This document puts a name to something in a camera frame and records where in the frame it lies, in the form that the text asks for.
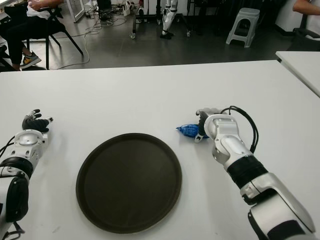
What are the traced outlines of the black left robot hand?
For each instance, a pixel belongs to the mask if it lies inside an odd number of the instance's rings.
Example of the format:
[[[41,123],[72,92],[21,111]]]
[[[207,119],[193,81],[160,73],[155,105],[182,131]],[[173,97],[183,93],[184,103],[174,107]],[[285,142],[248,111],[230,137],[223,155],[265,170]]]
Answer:
[[[41,133],[49,131],[48,125],[54,121],[53,117],[42,118],[41,111],[34,109],[22,121],[22,130],[36,130]]]

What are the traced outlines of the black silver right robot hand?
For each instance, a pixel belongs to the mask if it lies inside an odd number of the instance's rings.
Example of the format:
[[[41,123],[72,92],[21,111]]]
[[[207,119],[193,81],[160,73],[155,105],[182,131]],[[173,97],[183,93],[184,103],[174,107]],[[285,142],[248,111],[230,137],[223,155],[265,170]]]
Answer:
[[[217,109],[217,108],[201,108],[198,109],[195,113],[197,116],[199,116],[199,122],[198,122],[198,132],[194,138],[194,142],[195,143],[199,143],[203,140],[204,136],[207,136],[209,138],[211,138],[212,140],[216,139],[217,133],[210,133],[209,135],[206,134],[205,131],[205,122],[207,120],[207,118],[211,117],[212,115],[218,115],[218,117],[215,118],[215,120],[217,120],[218,118],[221,119],[228,119],[228,116],[226,114],[222,114],[221,110]]]

